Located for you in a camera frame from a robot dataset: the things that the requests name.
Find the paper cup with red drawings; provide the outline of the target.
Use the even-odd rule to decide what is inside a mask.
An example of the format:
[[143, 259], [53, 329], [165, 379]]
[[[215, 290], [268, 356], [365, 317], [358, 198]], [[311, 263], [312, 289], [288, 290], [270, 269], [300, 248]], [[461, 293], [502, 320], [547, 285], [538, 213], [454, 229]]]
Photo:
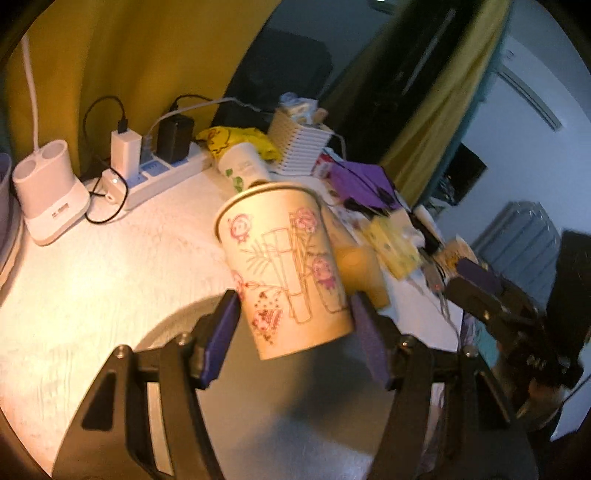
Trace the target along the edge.
[[259, 358], [271, 360], [353, 332], [322, 200], [273, 182], [228, 200], [214, 223]]

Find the white cup with green print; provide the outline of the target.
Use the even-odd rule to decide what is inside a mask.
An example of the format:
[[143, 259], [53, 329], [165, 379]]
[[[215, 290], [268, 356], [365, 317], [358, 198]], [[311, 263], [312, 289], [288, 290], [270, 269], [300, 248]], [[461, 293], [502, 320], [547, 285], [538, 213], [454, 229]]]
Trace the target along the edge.
[[230, 147], [218, 160], [217, 169], [236, 193], [271, 181], [266, 162], [249, 142]]

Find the yellow tissue box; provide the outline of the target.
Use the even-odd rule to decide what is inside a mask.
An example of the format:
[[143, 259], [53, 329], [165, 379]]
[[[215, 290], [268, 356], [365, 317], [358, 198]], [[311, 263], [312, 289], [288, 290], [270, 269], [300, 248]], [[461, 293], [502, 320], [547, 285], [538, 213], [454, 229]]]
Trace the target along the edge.
[[365, 227], [363, 236], [397, 280], [404, 280], [419, 269], [423, 258], [419, 249], [397, 227], [391, 217], [375, 216]]

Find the round grey placemat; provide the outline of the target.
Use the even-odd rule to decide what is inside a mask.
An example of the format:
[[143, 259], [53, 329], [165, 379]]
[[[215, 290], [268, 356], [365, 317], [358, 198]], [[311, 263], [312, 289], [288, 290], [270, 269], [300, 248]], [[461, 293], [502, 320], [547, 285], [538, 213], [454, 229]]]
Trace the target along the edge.
[[221, 374], [198, 394], [228, 479], [366, 478], [393, 399], [356, 335], [263, 361], [245, 321]]

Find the right yellow curtain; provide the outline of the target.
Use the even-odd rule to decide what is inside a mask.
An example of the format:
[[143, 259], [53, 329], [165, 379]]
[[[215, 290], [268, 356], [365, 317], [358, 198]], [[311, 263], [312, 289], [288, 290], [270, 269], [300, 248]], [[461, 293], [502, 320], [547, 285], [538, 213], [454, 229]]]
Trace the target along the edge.
[[381, 165], [409, 205], [417, 203], [468, 112], [509, 18], [510, 1], [477, 9], [443, 72]]

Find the yellow curtain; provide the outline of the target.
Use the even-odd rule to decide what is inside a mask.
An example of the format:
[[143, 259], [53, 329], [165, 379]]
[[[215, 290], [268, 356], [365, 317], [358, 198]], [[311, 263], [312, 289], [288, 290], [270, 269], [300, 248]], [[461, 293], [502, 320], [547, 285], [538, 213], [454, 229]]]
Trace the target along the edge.
[[32, 150], [21, 39], [29, 39], [39, 142], [63, 139], [74, 172], [96, 176], [126, 116], [146, 133], [175, 97], [224, 95], [276, 10], [273, 1], [5, 1], [1, 5], [1, 148]]
[[509, 18], [510, 1], [477, 9], [443, 72], [381, 165], [409, 205], [417, 203], [468, 112]]

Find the purple cloth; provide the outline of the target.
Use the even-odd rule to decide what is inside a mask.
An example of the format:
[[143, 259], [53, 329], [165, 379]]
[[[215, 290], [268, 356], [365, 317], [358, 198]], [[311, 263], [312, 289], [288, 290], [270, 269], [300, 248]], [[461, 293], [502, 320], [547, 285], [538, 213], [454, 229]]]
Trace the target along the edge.
[[356, 162], [335, 162], [329, 170], [329, 183], [339, 200], [367, 210], [391, 212], [401, 209], [394, 183], [377, 165]]

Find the white plate under bowl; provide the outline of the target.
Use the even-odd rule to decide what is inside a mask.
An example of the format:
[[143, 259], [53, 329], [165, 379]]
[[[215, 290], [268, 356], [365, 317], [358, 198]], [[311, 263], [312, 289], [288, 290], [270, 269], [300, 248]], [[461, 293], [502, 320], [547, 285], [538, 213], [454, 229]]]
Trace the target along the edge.
[[8, 281], [20, 252], [24, 221], [18, 201], [9, 196], [8, 230], [1, 247], [1, 286]]

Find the white slatted storage basket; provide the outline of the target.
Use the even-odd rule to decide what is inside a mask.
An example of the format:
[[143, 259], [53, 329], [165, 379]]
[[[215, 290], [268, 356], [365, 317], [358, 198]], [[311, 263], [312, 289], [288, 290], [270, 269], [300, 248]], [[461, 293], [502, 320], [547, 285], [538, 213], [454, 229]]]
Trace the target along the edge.
[[276, 110], [267, 136], [280, 151], [280, 160], [271, 163], [270, 171], [283, 176], [310, 175], [332, 134], [324, 124], [298, 124], [283, 111]]

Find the white desk lamp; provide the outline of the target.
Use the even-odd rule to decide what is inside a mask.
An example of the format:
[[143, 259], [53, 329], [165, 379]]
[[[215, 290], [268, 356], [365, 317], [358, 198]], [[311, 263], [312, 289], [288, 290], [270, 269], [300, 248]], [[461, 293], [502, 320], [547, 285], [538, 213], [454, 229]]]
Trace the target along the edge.
[[12, 172], [25, 226], [35, 244], [47, 246], [74, 226], [88, 210], [90, 194], [73, 173], [68, 143], [39, 142], [39, 111], [29, 39], [21, 39], [23, 67], [32, 111], [32, 153]]

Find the white power strip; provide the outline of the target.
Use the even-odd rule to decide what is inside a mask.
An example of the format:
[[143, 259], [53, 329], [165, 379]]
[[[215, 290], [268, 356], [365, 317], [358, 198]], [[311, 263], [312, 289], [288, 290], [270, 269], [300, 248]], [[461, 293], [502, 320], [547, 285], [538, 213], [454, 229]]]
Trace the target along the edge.
[[138, 174], [124, 186], [119, 177], [106, 169], [98, 183], [110, 204], [132, 210], [151, 198], [211, 168], [212, 156], [197, 143], [190, 144], [186, 158], [167, 163], [157, 156], [139, 166]]

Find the white usb charger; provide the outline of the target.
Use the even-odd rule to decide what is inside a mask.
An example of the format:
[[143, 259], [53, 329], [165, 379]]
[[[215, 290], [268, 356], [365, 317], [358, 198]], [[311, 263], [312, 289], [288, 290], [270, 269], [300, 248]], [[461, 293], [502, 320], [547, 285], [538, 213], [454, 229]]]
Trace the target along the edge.
[[126, 181], [138, 174], [141, 142], [142, 137], [131, 129], [111, 132], [110, 166]]

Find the purple bowl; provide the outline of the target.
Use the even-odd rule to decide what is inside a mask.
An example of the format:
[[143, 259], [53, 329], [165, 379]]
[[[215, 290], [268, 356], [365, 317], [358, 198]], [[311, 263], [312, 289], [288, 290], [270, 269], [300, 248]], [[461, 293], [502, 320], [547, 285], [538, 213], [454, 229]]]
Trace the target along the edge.
[[5, 243], [8, 235], [8, 222], [10, 216], [10, 173], [12, 167], [11, 157], [7, 153], [0, 154], [0, 244]]

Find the yellow snack bag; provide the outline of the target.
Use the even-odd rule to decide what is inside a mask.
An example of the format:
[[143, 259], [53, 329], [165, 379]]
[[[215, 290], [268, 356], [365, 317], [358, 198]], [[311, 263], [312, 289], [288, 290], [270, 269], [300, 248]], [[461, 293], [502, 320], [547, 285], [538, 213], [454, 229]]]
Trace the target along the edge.
[[264, 161], [280, 161], [280, 150], [270, 137], [256, 128], [216, 126], [200, 131], [195, 140], [204, 142], [215, 160], [221, 160], [233, 146], [242, 143], [252, 144]]

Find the black power adapter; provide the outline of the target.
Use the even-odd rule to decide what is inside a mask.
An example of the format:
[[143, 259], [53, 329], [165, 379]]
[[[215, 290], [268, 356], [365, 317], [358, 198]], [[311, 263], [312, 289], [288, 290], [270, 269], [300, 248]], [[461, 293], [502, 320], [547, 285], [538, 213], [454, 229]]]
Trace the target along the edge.
[[183, 114], [175, 114], [159, 124], [156, 155], [163, 161], [172, 164], [187, 157], [194, 120]]

